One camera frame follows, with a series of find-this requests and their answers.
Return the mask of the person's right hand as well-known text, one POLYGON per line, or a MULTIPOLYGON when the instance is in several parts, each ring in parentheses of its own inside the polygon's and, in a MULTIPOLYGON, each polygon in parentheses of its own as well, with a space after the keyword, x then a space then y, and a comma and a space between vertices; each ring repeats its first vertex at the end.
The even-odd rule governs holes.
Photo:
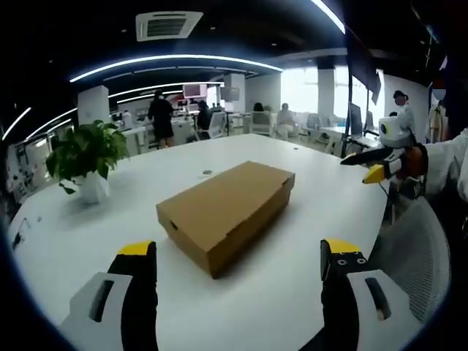
POLYGON ((427 174, 429 159, 423 144, 418 143, 416 146, 406 148, 402 156, 402 168, 398 173, 400 178, 417 178, 427 174))

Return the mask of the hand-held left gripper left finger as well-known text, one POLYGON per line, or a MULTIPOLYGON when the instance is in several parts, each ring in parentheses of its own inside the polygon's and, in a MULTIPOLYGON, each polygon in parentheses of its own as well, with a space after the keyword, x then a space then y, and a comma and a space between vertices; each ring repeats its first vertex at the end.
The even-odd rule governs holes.
POLYGON ((157 350, 156 243, 122 248, 70 299, 60 331, 76 350, 157 350))

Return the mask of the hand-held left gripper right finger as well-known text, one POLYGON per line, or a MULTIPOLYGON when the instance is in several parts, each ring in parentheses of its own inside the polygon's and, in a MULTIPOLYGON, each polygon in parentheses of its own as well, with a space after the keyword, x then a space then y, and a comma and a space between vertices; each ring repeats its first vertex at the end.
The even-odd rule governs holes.
POLYGON ((321 240, 320 267, 327 350, 402 350, 417 335, 408 294, 356 245, 321 240))

